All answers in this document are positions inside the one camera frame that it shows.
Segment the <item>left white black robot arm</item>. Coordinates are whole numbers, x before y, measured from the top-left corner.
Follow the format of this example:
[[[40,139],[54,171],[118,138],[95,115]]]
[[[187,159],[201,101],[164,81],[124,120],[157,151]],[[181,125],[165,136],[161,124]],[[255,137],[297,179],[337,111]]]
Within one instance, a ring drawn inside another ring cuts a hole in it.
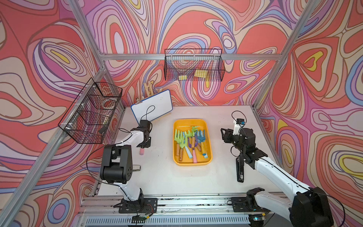
[[[133,150],[143,151],[150,147],[151,131],[152,123],[141,120],[138,127],[130,131],[130,136],[104,148],[100,178],[106,184],[117,187],[126,201],[141,202],[143,199],[142,189],[128,182],[133,173],[132,152]]]

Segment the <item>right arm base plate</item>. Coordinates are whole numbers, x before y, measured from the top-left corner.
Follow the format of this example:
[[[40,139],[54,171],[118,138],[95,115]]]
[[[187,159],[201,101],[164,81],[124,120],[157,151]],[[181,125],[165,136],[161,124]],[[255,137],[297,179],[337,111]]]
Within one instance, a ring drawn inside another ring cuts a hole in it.
[[[246,197],[231,197],[227,201],[227,205],[232,206],[234,212],[260,212],[264,213],[264,209],[261,207],[253,207],[249,205]]]

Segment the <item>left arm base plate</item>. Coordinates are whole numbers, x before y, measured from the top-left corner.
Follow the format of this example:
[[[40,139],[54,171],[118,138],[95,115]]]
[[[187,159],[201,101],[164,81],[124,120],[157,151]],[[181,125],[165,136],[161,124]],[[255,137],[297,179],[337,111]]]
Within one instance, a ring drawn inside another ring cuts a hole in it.
[[[138,199],[137,201],[127,201],[122,199],[119,204],[114,207],[119,208],[119,213],[129,214],[129,213],[144,213],[153,214],[157,212],[157,198],[144,198]]]

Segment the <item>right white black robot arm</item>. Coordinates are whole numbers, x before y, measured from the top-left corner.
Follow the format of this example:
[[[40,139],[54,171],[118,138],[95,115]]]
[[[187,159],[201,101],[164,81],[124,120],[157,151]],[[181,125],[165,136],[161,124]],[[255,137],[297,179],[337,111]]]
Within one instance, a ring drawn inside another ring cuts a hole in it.
[[[245,204],[250,210],[264,208],[289,220],[294,227],[332,227],[334,225],[328,196],[319,188],[292,177],[256,147],[252,129],[221,129],[224,143],[239,150],[239,160],[258,171],[287,197],[283,199],[257,187],[246,193]]]

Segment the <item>light green fork wooden handle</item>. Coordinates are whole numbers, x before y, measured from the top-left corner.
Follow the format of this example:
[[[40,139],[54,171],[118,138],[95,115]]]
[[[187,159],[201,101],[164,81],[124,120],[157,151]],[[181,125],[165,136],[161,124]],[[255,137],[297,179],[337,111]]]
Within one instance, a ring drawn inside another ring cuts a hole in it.
[[[176,155],[181,158],[182,157],[182,132],[178,129],[175,129],[174,141],[176,142]]]

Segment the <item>green rake wooden handle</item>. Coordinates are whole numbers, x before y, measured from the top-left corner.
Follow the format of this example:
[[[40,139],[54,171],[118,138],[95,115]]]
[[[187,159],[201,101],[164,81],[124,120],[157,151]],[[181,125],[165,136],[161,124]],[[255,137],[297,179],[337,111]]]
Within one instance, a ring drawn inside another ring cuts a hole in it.
[[[194,141],[194,147],[197,148],[198,151],[201,151],[201,146],[198,142],[197,132],[199,130],[198,126],[192,126],[192,131],[187,131],[185,133],[188,143],[191,144],[191,142]]]

